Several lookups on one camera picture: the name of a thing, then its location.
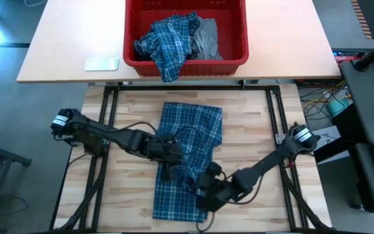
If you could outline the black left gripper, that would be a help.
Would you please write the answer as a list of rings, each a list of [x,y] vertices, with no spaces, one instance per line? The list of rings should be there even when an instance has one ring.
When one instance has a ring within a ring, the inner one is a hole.
[[[155,136],[147,147],[147,158],[150,161],[162,163],[160,176],[162,181],[172,180],[173,166],[180,164],[183,158],[181,143],[173,140],[172,135],[164,135],[162,138]]]

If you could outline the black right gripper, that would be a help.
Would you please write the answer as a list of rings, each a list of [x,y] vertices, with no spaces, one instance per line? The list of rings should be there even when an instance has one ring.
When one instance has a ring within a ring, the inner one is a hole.
[[[234,201],[239,196],[230,181],[220,180],[213,177],[206,186],[205,192],[200,189],[197,181],[188,177],[186,180],[186,190],[195,195],[206,195],[206,197],[196,197],[196,207],[202,212],[216,212],[221,207],[221,202]]]

